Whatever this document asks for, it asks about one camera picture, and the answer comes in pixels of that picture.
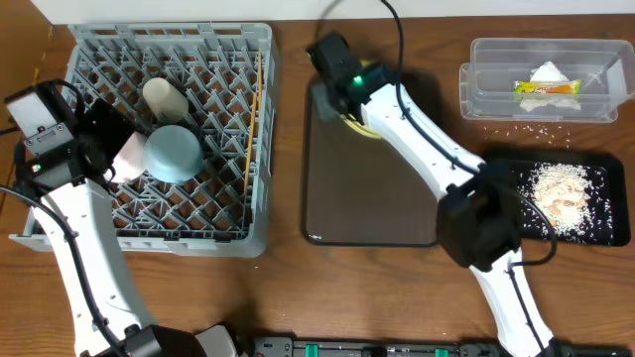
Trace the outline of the yellow plate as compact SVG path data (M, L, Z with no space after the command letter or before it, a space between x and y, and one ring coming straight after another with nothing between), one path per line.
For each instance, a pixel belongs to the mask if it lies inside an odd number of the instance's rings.
M361 74L356 74L353 79L353 85L354 86L361 86L363 84L363 78ZM362 123L360 123L357 118L355 116L353 116L352 114L341 114L340 118L343 120L343 122L353 131L355 131L357 134L369 138L369 139L373 139L373 140L380 140L381 136L379 134L377 134L376 132L370 130L368 127L364 126Z

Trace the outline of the rice and food scraps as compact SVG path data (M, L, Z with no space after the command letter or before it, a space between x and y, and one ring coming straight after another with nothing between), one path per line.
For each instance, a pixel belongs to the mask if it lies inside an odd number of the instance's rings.
M611 199L604 169L531 163L515 176L519 193L540 208L559 239L582 244L612 243Z

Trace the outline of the white cup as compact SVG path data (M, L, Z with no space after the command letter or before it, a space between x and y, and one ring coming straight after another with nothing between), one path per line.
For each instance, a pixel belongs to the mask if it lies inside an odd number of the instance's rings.
M151 78L142 88L143 97L159 122L174 124L189 113L186 98L166 79Z

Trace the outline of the light blue bowl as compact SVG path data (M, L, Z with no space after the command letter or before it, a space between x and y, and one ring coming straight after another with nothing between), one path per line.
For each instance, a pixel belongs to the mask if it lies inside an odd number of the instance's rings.
M203 169L203 150L197 136L189 129L178 125L163 126L146 141L143 166L159 181L185 182Z

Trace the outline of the yellow snack wrapper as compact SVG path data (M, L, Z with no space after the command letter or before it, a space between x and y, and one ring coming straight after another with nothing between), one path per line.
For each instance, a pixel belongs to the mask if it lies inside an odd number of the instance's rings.
M513 91L517 94L579 94L581 80L560 82L516 81Z

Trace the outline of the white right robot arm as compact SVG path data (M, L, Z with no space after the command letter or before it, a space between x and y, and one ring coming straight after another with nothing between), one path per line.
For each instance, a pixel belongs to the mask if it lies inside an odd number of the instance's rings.
M403 84L403 47L394 68L363 62L337 32L315 39L307 53L339 117L389 144L435 195L436 242L477 279L506 352L555 355L554 333L539 313L525 274L526 268L554 258L555 230L548 230L551 248L539 260L525 259L520 234L524 206L540 218L545 213L516 190L505 166L470 153L413 101Z

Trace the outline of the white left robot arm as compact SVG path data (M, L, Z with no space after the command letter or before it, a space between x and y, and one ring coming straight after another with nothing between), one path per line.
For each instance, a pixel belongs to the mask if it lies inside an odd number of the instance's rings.
M78 356L230 357L240 351L225 326L191 333L160 326L145 305L120 248L108 184L115 159L138 154L144 138L111 104L70 106L63 79L5 98L25 139L15 152L10 193L32 208L48 236L70 303Z

